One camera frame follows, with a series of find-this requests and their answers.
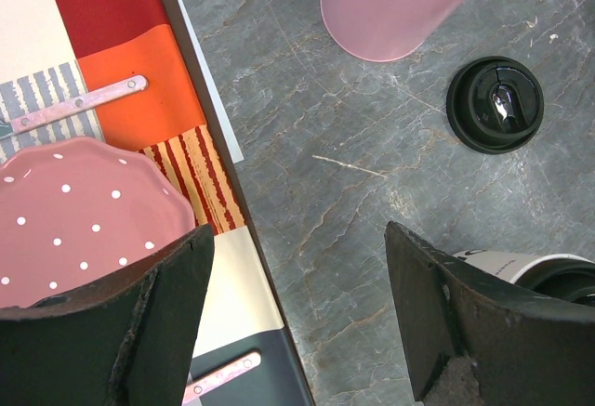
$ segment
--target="marble surface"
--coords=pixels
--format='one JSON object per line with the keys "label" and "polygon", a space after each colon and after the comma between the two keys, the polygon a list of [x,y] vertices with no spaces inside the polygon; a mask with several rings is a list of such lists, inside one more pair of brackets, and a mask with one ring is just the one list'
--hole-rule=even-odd
{"label": "marble surface", "polygon": [[[467,0],[389,64],[341,50],[319,0],[184,0],[245,153],[245,196],[319,405],[414,403],[383,232],[446,252],[594,257],[595,0]],[[528,66],[547,102],[526,147],[462,145],[444,112],[465,63]]]}

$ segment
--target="black lid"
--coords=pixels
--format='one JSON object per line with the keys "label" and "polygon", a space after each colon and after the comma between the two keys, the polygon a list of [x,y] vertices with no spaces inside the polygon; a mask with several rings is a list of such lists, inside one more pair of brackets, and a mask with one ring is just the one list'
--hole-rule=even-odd
{"label": "black lid", "polygon": [[446,114],[455,134],[482,153],[526,144],[543,119],[543,93],[534,75],[513,59],[490,57],[460,70],[448,89]]}
{"label": "black lid", "polygon": [[516,285],[575,304],[595,307],[595,264],[569,258],[541,262]]}

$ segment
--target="white paper cup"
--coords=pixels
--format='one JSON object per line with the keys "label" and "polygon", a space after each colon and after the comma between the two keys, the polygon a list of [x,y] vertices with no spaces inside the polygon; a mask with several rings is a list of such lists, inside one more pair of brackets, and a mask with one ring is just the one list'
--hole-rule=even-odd
{"label": "white paper cup", "polygon": [[510,283],[516,283],[531,268],[549,260],[590,262],[579,255],[518,255],[486,250],[461,251],[455,257]]}

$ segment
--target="orange stripe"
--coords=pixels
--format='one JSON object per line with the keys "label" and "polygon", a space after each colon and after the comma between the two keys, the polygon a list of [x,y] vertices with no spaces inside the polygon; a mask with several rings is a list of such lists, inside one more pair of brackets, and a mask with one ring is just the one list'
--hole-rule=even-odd
{"label": "orange stripe", "polygon": [[188,199],[194,208],[194,213],[196,214],[196,219],[198,220],[199,225],[210,223],[215,229],[219,229],[217,219],[212,215],[211,210],[207,206],[205,195],[201,191],[199,182],[192,178],[192,172],[188,166],[180,137],[171,138],[167,141],[167,144],[176,157],[176,165],[179,169],[179,173],[184,179],[184,185],[189,193]]}
{"label": "orange stripe", "polygon": [[218,178],[219,176],[217,175],[217,173],[215,172],[215,169],[213,168],[212,158],[208,153],[208,149],[206,148],[206,144],[204,142],[203,136],[200,135],[200,133],[198,132],[198,129],[194,129],[194,130],[196,133],[196,139],[198,140],[198,145],[201,149],[201,152],[203,153],[203,157],[205,157],[206,170],[207,170],[209,176],[211,177],[211,180],[213,181],[213,187],[215,188],[215,195],[218,198],[221,206],[223,206],[225,208],[224,212],[222,214],[225,216],[225,219],[227,220],[229,228],[235,229],[235,223],[233,222],[233,218],[231,217],[230,211],[226,208],[226,205],[227,205],[226,200],[225,200],[225,197],[223,197],[223,193],[221,192],[220,178]]}
{"label": "orange stripe", "polygon": [[159,153],[159,150],[157,150],[156,146],[145,148],[142,151],[140,151],[140,153],[144,153],[145,156],[149,157],[157,165],[161,173],[165,175],[164,164],[161,163],[161,158],[158,159],[157,156],[155,156],[155,151],[153,151],[153,148],[155,148],[156,153]]}
{"label": "orange stripe", "polygon": [[164,170],[164,174],[169,180],[169,182],[174,185],[174,188],[178,190],[180,194],[183,195],[182,188],[180,186],[180,182],[178,181],[178,176],[176,175],[176,171],[174,167],[167,159],[167,150],[165,148],[165,143],[159,143],[155,146],[152,146],[152,150],[155,151],[155,157],[157,158],[157,163],[160,167]]}
{"label": "orange stripe", "polygon": [[237,199],[235,198],[233,189],[231,188],[230,180],[228,179],[227,174],[221,165],[221,160],[219,159],[218,153],[215,149],[213,138],[208,132],[208,127],[206,125],[200,125],[196,130],[205,142],[207,149],[205,156],[211,158],[211,163],[216,175],[216,180],[219,183],[220,190],[222,192],[222,197],[225,200],[225,205],[227,206],[232,217],[233,228],[242,227],[245,225],[244,216],[242,215],[240,206],[237,202]]}
{"label": "orange stripe", "polygon": [[231,224],[225,219],[225,213],[228,211],[225,200],[220,200],[217,197],[217,176],[212,178],[208,173],[206,162],[209,160],[209,157],[202,154],[199,137],[197,136],[195,129],[185,132],[182,136],[187,144],[192,145],[191,148],[188,148],[189,159],[192,162],[192,167],[196,172],[197,179],[200,181],[205,194],[207,194],[211,209],[221,226],[221,231],[231,230]]}
{"label": "orange stripe", "polygon": [[167,162],[171,165],[172,170],[174,171],[174,175],[176,176],[176,180],[179,182],[179,189],[181,193],[186,199],[190,200],[190,194],[188,193],[188,188],[186,188],[186,182],[184,181],[184,177],[182,176],[181,172],[179,171],[178,161],[176,160],[176,155],[171,149],[171,145],[169,141],[162,143],[165,147],[165,154],[167,156]]}
{"label": "orange stripe", "polygon": [[140,151],[206,123],[169,25],[81,58],[79,66],[89,91],[135,74],[149,81],[146,90],[96,108],[112,146]]}

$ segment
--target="pink bowl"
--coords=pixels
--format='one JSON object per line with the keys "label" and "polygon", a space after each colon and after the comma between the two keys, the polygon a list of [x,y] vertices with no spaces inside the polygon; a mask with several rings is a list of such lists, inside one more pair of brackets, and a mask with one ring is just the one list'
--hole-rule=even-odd
{"label": "pink bowl", "polygon": [[0,308],[92,282],[194,228],[151,160],[85,137],[0,166],[0,209]]}

